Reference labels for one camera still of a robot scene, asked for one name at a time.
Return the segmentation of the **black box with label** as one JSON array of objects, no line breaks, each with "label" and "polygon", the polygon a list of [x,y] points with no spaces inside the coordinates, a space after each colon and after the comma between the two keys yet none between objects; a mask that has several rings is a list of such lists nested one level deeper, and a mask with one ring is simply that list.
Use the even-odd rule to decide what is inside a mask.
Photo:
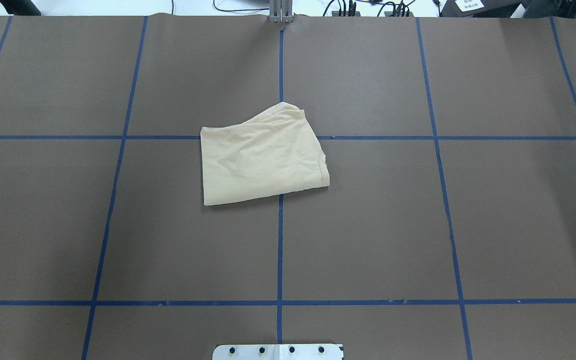
[{"label": "black box with label", "polygon": [[521,0],[441,0],[441,18],[510,18]]}]

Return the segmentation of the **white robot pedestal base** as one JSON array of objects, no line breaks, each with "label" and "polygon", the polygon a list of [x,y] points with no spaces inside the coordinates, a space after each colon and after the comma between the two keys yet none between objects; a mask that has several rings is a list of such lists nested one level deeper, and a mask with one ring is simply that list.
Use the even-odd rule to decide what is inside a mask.
[{"label": "white robot pedestal base", "polygon": [[215,347],[213,360],[343,360],[342,344],[222,344]]}]

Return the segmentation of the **cream long-sleeve printed shirt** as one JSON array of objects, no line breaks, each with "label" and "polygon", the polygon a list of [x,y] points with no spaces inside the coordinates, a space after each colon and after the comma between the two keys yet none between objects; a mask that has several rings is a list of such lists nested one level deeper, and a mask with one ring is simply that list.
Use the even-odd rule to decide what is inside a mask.
[{"label": "cream long-sleeve printed shirt", "polygon": [[294,104],[280,102],[242,123],[199,133],[203,203],[245,202],[330,186],[327,157]]}]

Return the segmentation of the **aluminium frame post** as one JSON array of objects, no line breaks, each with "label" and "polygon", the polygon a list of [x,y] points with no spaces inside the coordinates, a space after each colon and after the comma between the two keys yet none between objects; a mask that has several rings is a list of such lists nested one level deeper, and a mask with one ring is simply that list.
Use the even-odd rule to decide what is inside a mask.
[{"label": "aluminium frame post", "polygon": [[269,22],[288,24],[294,20],[292,0],[269,0]]}]

